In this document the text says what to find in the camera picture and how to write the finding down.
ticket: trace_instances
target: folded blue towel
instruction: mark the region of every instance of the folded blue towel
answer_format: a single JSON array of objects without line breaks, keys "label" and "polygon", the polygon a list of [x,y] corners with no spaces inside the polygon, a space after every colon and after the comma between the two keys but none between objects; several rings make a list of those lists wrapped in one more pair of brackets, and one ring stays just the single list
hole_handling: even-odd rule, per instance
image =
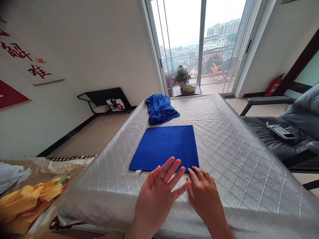
[{"label": "folded blue towel", "polygon": [[149,124],[162,124],[180,114],[171,106],[169,97],[163,94],[152,95],[145,100],[149,113]]},{"label": "folded blue towel", "polygon": [[180,167],[199,168],[192,125],[147,128],[130,163],[129,170],[152,171],[171,156],[182,161]]}]

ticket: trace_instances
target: sliding glass door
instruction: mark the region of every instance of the sliding glass door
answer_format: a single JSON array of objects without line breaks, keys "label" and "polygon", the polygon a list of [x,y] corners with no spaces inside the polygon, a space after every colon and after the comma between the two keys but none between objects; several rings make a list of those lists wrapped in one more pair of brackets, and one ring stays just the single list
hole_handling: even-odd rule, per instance
[{"label": "sliding glass door", "polygon": [[203,94],[233,95],[260,2],[146,0],[168,93],[178,86],[172,78],[183,65]]}]

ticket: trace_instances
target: black leather recliner chair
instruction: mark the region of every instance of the black leather recliner chair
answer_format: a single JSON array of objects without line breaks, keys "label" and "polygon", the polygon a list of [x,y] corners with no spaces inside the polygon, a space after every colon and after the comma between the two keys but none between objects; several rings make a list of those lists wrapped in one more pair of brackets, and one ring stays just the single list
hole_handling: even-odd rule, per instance
[{"label": "black leather recliner chair", "polygon": [[[313,86],[297,100],[286,96],[251,98],[241,113],[243,120],[263,140],[266,146],[294,173],[319,173],[319,84]],[[246,117],[253,105],[292,103],[280,117]],[[290,133],[297,135],[297,130],[287,124],[292,124],[304,133],[304,140],[290,144],[273,137],[267,129],[269,125],[278,124]],[[307,183],[308,190],[318,188],[319,180]]]}]

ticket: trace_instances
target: silver quilted table cover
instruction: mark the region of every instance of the silver quilted table cover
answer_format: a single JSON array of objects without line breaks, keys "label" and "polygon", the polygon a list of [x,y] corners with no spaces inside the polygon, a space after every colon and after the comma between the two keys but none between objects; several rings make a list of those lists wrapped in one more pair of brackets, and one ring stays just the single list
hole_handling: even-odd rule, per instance
[{"label": "silver quilted table cover", "polygon": [[[319,204],[219,94],[171,98],[180,117],[154,127],[194,127],[199,165],[216,181],[236,238],[319,238]],[[144,102],[70,187],[59,210],[71,218],[127,230],[148,173],[129,164],[148,124]],[[186,181],[184,175],[176,187]],[[187,192],[155,238],[210,238]]]}]

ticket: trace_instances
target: white cloth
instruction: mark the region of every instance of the white cloth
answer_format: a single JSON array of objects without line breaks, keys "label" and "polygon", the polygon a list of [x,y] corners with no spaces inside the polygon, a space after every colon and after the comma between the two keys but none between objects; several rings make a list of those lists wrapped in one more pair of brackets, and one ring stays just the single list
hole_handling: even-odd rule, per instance
[{"label": "white cloth", "polygon": [[0,195],[14,185],[23,174],[23,166],[0,162]]}]

